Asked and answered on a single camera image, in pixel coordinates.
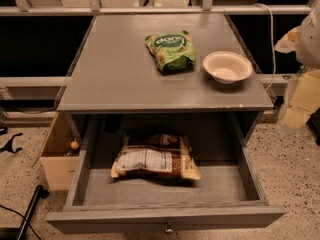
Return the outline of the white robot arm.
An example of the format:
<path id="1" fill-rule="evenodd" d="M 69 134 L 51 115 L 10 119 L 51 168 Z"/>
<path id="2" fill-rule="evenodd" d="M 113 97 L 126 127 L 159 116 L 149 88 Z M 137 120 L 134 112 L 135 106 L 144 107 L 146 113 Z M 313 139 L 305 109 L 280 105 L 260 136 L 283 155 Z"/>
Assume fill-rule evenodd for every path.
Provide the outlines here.
<path id="1" fill-rule="evenodd" d="M 280 116 L 284 126 L 301 128 L 320 108 L 320 0 L 313 1 L 309 15 L 276 43 L 275 50 L 295 52 L 296 60 L 308 68 L 298 78 Z"/>

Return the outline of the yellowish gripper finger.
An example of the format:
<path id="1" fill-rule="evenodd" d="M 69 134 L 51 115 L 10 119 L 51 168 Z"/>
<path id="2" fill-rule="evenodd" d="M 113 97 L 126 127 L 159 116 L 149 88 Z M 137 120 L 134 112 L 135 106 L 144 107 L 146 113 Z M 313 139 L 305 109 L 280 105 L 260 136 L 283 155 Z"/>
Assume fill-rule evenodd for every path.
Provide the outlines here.
<path id="1" fill-rule="evenodd" d="M 275 50 L 280 53 L 288 54 L 296 50 L 296 42 L 300 27 L 297 26 L 288 31 L 275 45 Z"/>
<path id="2" fill-rule="evenodd" d="M 280 122 L 287 128 L 301 128 L 319 108 L 320 70 L 311 69 L 298 78 Z"/>

